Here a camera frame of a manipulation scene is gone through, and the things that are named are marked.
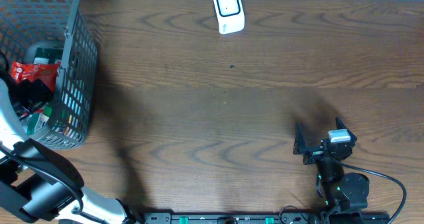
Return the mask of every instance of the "wooden table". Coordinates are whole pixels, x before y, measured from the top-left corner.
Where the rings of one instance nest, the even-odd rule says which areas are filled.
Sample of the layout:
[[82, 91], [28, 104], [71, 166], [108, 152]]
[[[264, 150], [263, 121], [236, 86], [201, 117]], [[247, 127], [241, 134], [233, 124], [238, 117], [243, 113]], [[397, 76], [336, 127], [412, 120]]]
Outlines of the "wooden table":
[[[422, 223], [423, 2], [243, 3], [244, 30], [221, 36], [212, 0], [81, 1], [95, 112], [86, 145], [60, 154], [86, 186], [140, 210], [316, 209], [295, 122], [312, 144], [338, 115], [358, 137], [346, 163], [400, 179], [396, 223]], [[400, 188], [368, 177], [368, 210], [392, 214]]]

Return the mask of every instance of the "gray plastic basket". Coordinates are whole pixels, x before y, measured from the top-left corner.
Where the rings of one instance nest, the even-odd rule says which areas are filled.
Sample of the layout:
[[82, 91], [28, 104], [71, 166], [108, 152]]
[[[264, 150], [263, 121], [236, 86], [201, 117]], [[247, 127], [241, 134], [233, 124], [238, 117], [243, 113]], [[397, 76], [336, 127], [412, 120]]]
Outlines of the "gray plastic basket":
[[87, 134], [97, 49], [80, 0], [0, 0], [0, 51], [9, 61], [32, 63], [37, 47], [64, 49], [52, 114], [31, 138], [54, 149], [81, 145]]

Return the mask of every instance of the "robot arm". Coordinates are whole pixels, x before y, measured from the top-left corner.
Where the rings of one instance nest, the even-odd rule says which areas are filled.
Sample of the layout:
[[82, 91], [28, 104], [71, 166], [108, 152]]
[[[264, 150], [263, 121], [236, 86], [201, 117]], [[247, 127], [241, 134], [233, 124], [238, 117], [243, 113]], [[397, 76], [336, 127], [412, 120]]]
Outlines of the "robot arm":
[[[0, 79], [0, 145], [4, 151], [0, 152], [1, 207], [28, 223], [53, 218], [83, 224], [141, 221], [117, 199], [85, 188], [69, 161], [30, 139], [12, 106], [9, 87], [14, 84], [8, 82], [9, 86]], [[14, 186], [18, 173], [26, 168], [35, 174]]]

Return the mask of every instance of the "white device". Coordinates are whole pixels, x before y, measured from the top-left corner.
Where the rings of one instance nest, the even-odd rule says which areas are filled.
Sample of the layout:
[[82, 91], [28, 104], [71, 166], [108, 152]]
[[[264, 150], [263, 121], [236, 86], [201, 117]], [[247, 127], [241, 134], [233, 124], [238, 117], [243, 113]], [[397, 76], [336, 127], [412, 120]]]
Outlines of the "white device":
[[221, 34], [237, 32], [244, 28], [244, 11], [241, 0], [213, 0]]

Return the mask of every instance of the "black cable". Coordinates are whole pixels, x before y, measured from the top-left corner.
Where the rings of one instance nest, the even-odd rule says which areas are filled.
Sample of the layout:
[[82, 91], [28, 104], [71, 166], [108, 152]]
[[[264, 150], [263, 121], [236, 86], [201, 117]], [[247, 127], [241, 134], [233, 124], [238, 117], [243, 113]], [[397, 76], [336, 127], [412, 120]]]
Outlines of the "black cable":
[[319, 197], [324, 197], [321, 193], [321, 176], [317, 173], [317, 181], [315, 182], [315, 189], [317, 190], [317, 194]]
[[300, 216], [303, 218], [303, 220], [305, 220], [307, 223], [309, 222], [309, 221], [307, 220], [307, 218], [306, 218], [306, 217], [302, 214], [302, 212], [299, 210], [299, 208], [297, 208], [297, 207], [295, 207], [295, 206], [293, 206], [293, 205], [287, 205], [287, 206], [285, 206], [285, 207], [281, 210], [280, 214], [278, 214], [278, 218], [280, 219], [280, 222], [281, 222], [281, 223], [286, 224], [285, 222], [283, 222], [282, 215], [283, 215], [284, 211], [285, 211], [287, 208], [289, 208], [289, 207], [292, 207], [292, 208], [296, 209], [296, 211], [300, 214]]
[[389, 175], [385, 175], [385, 174], [382, 174], [382, 173], [379, 173], [379, 172], [375, 172], [375, 171], [372, 171], [372, 170], [367, 170], [365, 168], [359, 168], [359, 167], [352, 166], [352, 165], [349, 165], [349, 164], [344, 164], [344, 163], [338, 161], [337, 159], [335, 159], [333, 156], [331, 156], [331, 154], [330, 154], [330, 158], [331, 158], [331, 160], [334, 163], [336, 163], [338, 165], [341, 165], [341, 166], [344, 166], [346, 168], [350, 168], [350, 169], [353, 169], [353, 170], [357, 170], [357, 171], [361, 171], [361, 172], [365, 172], [365, 173], [369, 173], [369, 174], [373, 174], [375, 176], [379, 176], [379, 177], [385, 178], [387, 180], [390, 180], [392, 182], [395, 182], [397, 185], [400, 186], [400, 188], [402, 189], [402, 192], [403, 192], [402, 201], [400, 202], [400, 205], [397, 208], [397, 210], [395, 211], [395, 213], [392, 215], [392, 217], [387, 222], [387, 224], [392, 223], [393, 220], [399, 215], [399, 213], [402, 210], [403, 206], [405, 205], [405, 202], [406, 202], [406, 188], [405, 188], [405, 186], [399, 180], [397, 180], [397, 179], [395, 179], [393, 177], [390, 177]]
[[36, 167], [36, 166], [28, 163], [27, 161], [24, 160], [25, 157], [15, 156], [15, 155], [11, 154], [9, 151], [7, 151], [5, 148], [3, 148], [2, 145], [0, 145], [0, 151], [3, 154], [5, 154], [8, 158], [10, 158], [11, 160], [13, 160], [13, 161], [15, 161], [15, 162], [17, 162], [19, 164], [25, 165], [25, 166], [27, 166], [28, 168], [30, 168], [32, 170], [36, 170], [38, 172], [41, 172], [41, 173], [43, 173], [43, 174], [45, 174], [45, 175], [53, 178], [54, 180], [56, 180], [57, 182], [59, 182], [63, 186], [65, 186], [65, 188], [67, 188], [69, 190], [69, 192], [73, 195], [73, 197], [78, 201], [78, 204], [79, 204], [78, 210], [75, 210], [75, 211], [72, 210], [72, 213], [75, 214], [75, 215], [79, 215], [82, 212], [82, 209], [83, 209], [83, 206], [84, 206], [84, 204], [82, 202], [82, 198], [80, 198], [80, 196], [77, 194], [77, 192], [75, 192], [72, 189], [72, 187], [69, 186], [67, 183], [63, 182], [61, 179], [59, 179], [58, 177], [56, 177], [54, 174], [51, 174], [51, 173], [49, 173], [49, 172], [47, 172], [45, 170], [42, 170], [42, 169], [40, 169], [40, 168], [38, 168], [38, 167]]
[[89, 215], [87, 215], [85, 213], [80, 213], [79, 215], [90, 220], [90, 221], [92, 221], [92, 222], [95, 222], [95, 223], [107, 224], [107, 222], [105, 220], [100, 220], [100, 219], [97, 219], [97, 218], [90, 217]]

